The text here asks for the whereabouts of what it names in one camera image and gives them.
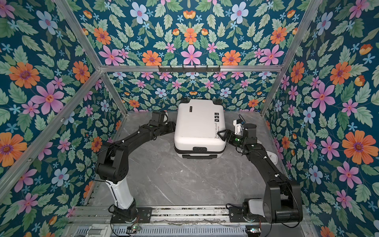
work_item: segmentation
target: pink flower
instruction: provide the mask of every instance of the pink flower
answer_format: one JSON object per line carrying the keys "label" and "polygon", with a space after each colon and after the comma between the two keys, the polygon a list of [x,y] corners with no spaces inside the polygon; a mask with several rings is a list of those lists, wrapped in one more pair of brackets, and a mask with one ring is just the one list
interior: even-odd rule
{"label": "pink flower", "polygon": [[288,82],[289,80],[290,80],[290,76],[284,76],[284,78],[282,79],[281,83],[282,83],[283,90],[286,90],[287,86],[290,85],[290,83]]}
{"label": "pink flower", "polygon": [[146,77],[146,79],[147,79],[148,81],[150,81],[150,78],[154,78],[154,76],[153,76],[153,72],[141,72],[141,73],[142,73],[141,77],[142,77],[142,78],[145,78],[145,77]]}
{"label": "pink flower", "polygon": [[210,88],[212,88],[212,87],[214,87],[213,82],[211,82],[210,80],[208,80],[208,81],[205,83],[205,88],[210,89]]}
{"label": "pink flower", "polygon": [[287,161],[287,164],[285,166],[287,166],[288,170],[292,169],[292,164],[291,164],[291,162],[289,160]]}
{"label": "pink flower", "polygon": [[248,85],[249,85],[249,82],[247,81],[247,79],[241,81],[240,86],[241,86],[242,88],[244,88],[244,87],[246,87],[246,86],[248,86]]}
{"label": "pink flower", "polygon": [[315,145],[315,139],[311,139],[310,137],[308,138],[308,141],[305,142],[305,144],[307,145],[307,150],[310,150],[311,152],[313,152],[313,150],[317,147]]}
{"label": "pink flower", "polygon": [[25,200],[19,200],[18,205],[20,206],[19,214],[25,210],[26,213],[31,211],[31,207],[34,207],[38,204],[38,201],[35,201],[38,197],[38,194],[31,196],[31,193],[26,194]]}
{"label": "pink flower", "polygon": [[69,142],[67,139],[65,139],[64,141],[60,140],[59,144],[60,145],[58,146],[58,149],[60,149],[61,152],[63,153],[64,150],[68,151],[70,149],[69,146],[70,146],[71,142]]}
{"label": "pink flower", "polygon": [[166,82],[168,81],[169,78],[172,78],[172,75],[169,72],[158,72],[159,79],[164,79]]}
{"label": "pink flower", "polygon": [[213,78],[217,78],[217,81],[221,80],[221,79],[225,79],[226,78],[226,75],[227,72],[218,72],[216,74],[213,75]]}
{"label": "pink flower", "polygon": [[298,89],[297,86],[293,87],[291,86],[291,90],[288,92],[288,94],[290,95],[290,100],[295,100],[296,99],[296,96],[299,94],[296,90]]}
{"label": "pink flower", "polygon": [[330,85],[325,89],[325,84],[323,82],[318,86],[318,92],[312,91],[311,95],[316,100],[312,103],[312,108],[317,108],[320,105],[320,112],[324,113],[326,109],[325,103],[328,105],[335,104],[333,96],[328,96],[334,91],[334,85]]}
{"label": "pink flower", "polygon": [[41,111],[42,114],[48,114],[50,112],[50,107],[54,112],[59,112],[63,108],[63,103],[58,99],[62,99],[64,93],[62,91],[57,91],[54,93],[54,84],[49,82],[46,86],[47,91],[42,86],[37,86],[37,91],[42,96],[33,96],[30,100],[36,104],[42,104]]}
{"label": "pink flower", "polygon": [[207,50],[209,50],[209,53],[211,53],[211,52],[215,52],[216,48],[217,46],[215,45],[215,43],[212,43],[212,44],[208,44]]}
{"label": "pink flower", "polygon": [[275,45],[273,47],[273,50],[271,51],[270,49],[265,49],[264,50],[264,54],[266,55],[265,57],[262,57],[261,59],[259,59],[259,61],[261,63],[263,62],[266,62],[265,65],[270,65],[271,62],[273,64],[278,64],[279,63],[279,59],[277,59],[276,57],[280,57],[283,55],[284,51],[279,51],[279,45]]}
{"label": "pink flower", "polygon": [[174,50],[176,50],[176,48],[174,47],[174,44],[170,44],[170,43],[167,43],[166,49],[167,49],[167,52],[171,52],[171,53],[174,53]]}
{"label": "pink flower", "polygon": [[332,158],[333,158],[333,155],[335,156],[335,157],[340,157],[340,153],[337,151],[337,150],[335,150],[335,149],[337,149],[338,147],[339,147],[339,143],[338,142],[333,142],[332,143],[332,139],[330,138],[330,137],[328,137],[327,139],[326,139],[326,142],[325,141],[321,141],[321,145],[323,146],[323,147],[325,147],[325,148],[323,148],[322,150],[321,150],[321,153],[322,154],[326,154],[326,153],[328,153],[328,159],[329,160],[331,160]]}
{"label": "pink flower", "polygon": [[240,77],[243,77],[243,72],[232,72],[232,73],[233,73],[232,77],[233,78],[235,77],[236,80],[238,80]]}
{"label": "pink flower", "polygon": [[181,88],[181,83],[178,82],[178,80],[176,80],[175,82],[172,83],[172,88],[175,88],[175,89],[178,89],[178,88]]}
{"label": "pink flower", "polygon": [[93,94],[93,92],[92,92],[92,91],[89,91],[89,92],[84,96],[84,101],[92,100],[92,97],[91,97],[92,94]]}
{"label": "pink flower", "polygon": [[10,18],[14,19],[14,15],[11,12],[14,10],[15,10],[14,7],[6,4],[6,0],[0,0],[0,16],[1,17],[6,17],[8,15]]}
{"label": "pink flower", "polygon": [[23,184],[32,185],[33,179],[29,177],[35,175],[36,173],[37,173],[37,169],[32,169],[26,172],[23,176],[21,176],[17,184],[14,186],[14,190],[16,191],[16,193],[18,193],[22,189]]}
{"label": "pink flower", "polygon": [[343,109],[342,109],[342,112],[346,112],[346,114],[348,115],[348,116],[350,116],[351,115],[351,112],[353,112],[353,113],[356,113],[356,112],[358,112],[357,111],[357,109],[355,108],[356,106],[358,105],[358,102],[354,102],[353,103],[353,100],[352,99],[349,99],[349,101],[347,102],[347,103],[342,103],[342,106],[344,107]]}
{"label": "pink flower", "polygon": [[146,86],[146,84],[145,84],[145,82],[144,81],[140,81],[140,80],[138,80],[137,81],[137,86],[138,87],[141,87],[142,89]]}
{"label": "pink flower", "polygon": [[63,86],[65,86],[66,84],[64,83],[64,82],[62,82],[63,81],[63,79],[60,77],[60,78],[58,78],[58,77],[54,77],[54,81],[51,81],[54,85],[55,85],[55,89],[63,89]]}
{"label": "pink flower", "polygon": [[352,6],[349,9],[349,12],[352,14],[350,15],[349,19],[353,19],[354,16],[357,18],[360,17],[362,14],[362,10],[366,10],[370,6],[370,3],[366,0],[356,0],[356,6]]}
{"label": "pink flower", "polygon": [[290,107],[288,108],[288,113],[292,116],[295,114],[295,106],[293,105],[290,105]]}
{"label": "pink flower", "polygon": [[102,83],[102,80],[99,79],[97,80],[96,84],[95,84],[95,89],[98,91],[99,89],[103,88],[103,86],[101,85]]}
{"label": "pink flower", "polygon": [[91,108],[90,105],[84,106],[84,109],[85,109],[84,113],[85,113],[88,117],[90,117],[91,115],[93,115],[93,113],[94,113],[94,112],[93,112],[94,108]]}
{"label": "pink flower", "polygon": [[200,57],[202,53],[200,51],[195,52],[195,47],[192,44],[188,46],[188,52],[184,51],[180,54],[186,58],[183,61],[184,65],[187,65],[189,63],[191,63],[191,65],[193,65],[193,63],[200,64],[198,57]]}
{"label": "pink flower", "polygon": [[32,101],[29,101],[28,104],[22,104],[21,106],[25,109],[22,113],[29,114],[32,118],[34,117],[35,113],[39,113],[39,110],[37,110],[38,105],[33,105]]}
{"label": "pink flower", "polygon": [[113,65],[118,66],[119,63],[125,62],[122,58],[117,57],[119,55],[119,52],[117,49],[113,49],[111,52],[111,50],[107,46],[103,45],[103,50],[105,52],[100,51],[99,54],[102,57],[106,58],[105,64],[107,64],[107,65],[113,64]]}
{"label": "pink flower", "polygon": [[337,191],[337,195],[338,195],[338,197],[336,198],[336,200],[337,200],[337,202],[341,203],[341,206],[344,209],[346,208],[346,206],[348,208],[353,208],[353,206],[350,203],[350,201],[353,200],[353,199],[350,196],[346,196],[345,190],[342,190],[341,192]]}
{"label": "pink flower", "polygon": [[260,58],[264,55],[263,49],[258,48],[258,50],[254,52],[254,54],[254,58]]}
{"label": "pink flower", "polygon": [[321,80],[318,79],[318,76],[316,78],[312,78],[312,82],[310,83],[310,85],[312,86],[312,90],[314,90],[315,88],[318,88],[318,84],[321,83]]}
{"label": "pink flower", "polygon": [[129,52],[125,51],[125,49],[121,49],[121,50],[119,49],[118,51],[119,51],[119,56],[122,56],[123,59],[129,58],[129,56],[128,56]]}
{"label": "pink flower", "polygon": [[343,168],[341,166],[337,167],[337,170],[342,173],[340,175],[340,181],[345,182],[348,181],[348,186],[350,188],[354,188],[354,183],[361,184],[362,181],[359,177],[355,176],[355,174],[358,174],[359,169],[357,167],[353,167],[350,169],[348,162],[343,162]]}
{"label": "pink flower", "polygon": [[38,154],[38,159],[39,159],[39,160],[42,160],[42,159],[45,157],[45,155],[51,155],[51,154],[52,154],[52,153],[51,153],[51,150],[48,149],[48,148],[50,148],[52,145],[53,145],[52,142],[48,142],[48,143],[46,144],[45,149],[44,149],[43,151],[41,151],[41,153]]}

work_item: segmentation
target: aluminum frame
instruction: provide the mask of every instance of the aluminum frame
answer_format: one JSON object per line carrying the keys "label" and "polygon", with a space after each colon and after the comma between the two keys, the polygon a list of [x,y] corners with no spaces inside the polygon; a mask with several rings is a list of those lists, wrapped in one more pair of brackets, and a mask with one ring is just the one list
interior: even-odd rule
{"label": "aluminum frame", "polygon": [[303,40],[304,35],[307,32],[307,30],[310,26],[310,23],[311,23],[313,17],[315,16],[317,9],[320,6],[320,4],[322,3],[322,1],[323,0],[311,0],[310,1],[307,10],[304,13],[303,19],[300,22],[298,31],[297,31],[295,37],[293,38],[291,46],[288,49],[288,51],[284,57],[283,69],[276,76],[276,79],[275,79],[273,85],[271,86],[271,90],[266,97],[265,105],[263,106],[263,109],[261,111],[261,114],[263,116],[265,115],[266,111],[268,110],[268,107],[270,106],[272,100],[274,99],[275,93],[280,86],[280,82],[282,81],[285,74],[287,73],[288,68],[292,62],[292,59],[295,56],[295,53],[298,50],[298,48],[301,44],[301,41]]}

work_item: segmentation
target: white plastic part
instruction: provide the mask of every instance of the white plastic part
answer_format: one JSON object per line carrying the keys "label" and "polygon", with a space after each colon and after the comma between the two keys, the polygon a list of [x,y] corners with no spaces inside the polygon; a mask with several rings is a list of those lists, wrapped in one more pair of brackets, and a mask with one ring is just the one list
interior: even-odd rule
{"label": "white plastic part", "polygon": [[107,184],[111,190],[115,206],[120,209],[128,209],[133,202],[133,196],[130,194],[126,177],[117,184],[110,181],[107,181]]}
{"label": "white plastic part", "polygon": [[263,199],[250,199],[249,210],[252,214],[265,217],[265,213],[263,212]]}

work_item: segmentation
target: floral wallpaper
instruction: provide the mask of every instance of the floral wallpaper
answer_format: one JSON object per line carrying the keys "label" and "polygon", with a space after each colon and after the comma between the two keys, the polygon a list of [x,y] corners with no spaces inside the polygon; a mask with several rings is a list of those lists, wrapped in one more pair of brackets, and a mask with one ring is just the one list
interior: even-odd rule
{"label": "floral wallpaper", "polygon": [[266,113],[322,237],[379,236],[378,6],[324,1]]}
{"label": "floral wallpaper", "polygon": [[75,14],[104,65],[274,65],[308,3],[95,0],[78,1]]}
{"label": "floral wallpaper", "polygon": [[[0,236],[59,237],[93,184],[95,153],[112,142],[120,123],[121,113],[99,80],[3,200]],[[11,136],[0,133],[2,140]]]}
{"label": "floral wallpaper", "polygon": [[2,176],[93,67],[50,0],[0,1],[0,56]]}

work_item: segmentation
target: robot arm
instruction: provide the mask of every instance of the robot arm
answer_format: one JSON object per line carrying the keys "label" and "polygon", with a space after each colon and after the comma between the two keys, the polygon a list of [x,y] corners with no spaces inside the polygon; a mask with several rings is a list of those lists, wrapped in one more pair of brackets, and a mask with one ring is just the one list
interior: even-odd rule
{"label": "robot arm", "polygon": [[[255,203],[263,205],[259,206],[260,213],[269,223],[294,222],[302,220],[301,205],[301,189],[300,185],[295,181],[289,180],[282,174],[278,168],[269,159],[266,149],[257,142],[255,124],[243,124],[242,135],[236,135],[231,130],[220,131],[218,134],[229,144],[242,149],[242,155],[246,155],[247,159],[255,165],[259,173],[266,182],[265,195],[262,200]],[[287,199],[281,199],[280,195],[288,196]],[[244,204],[244,216],[247,217],[247,208],[249,205]]]}

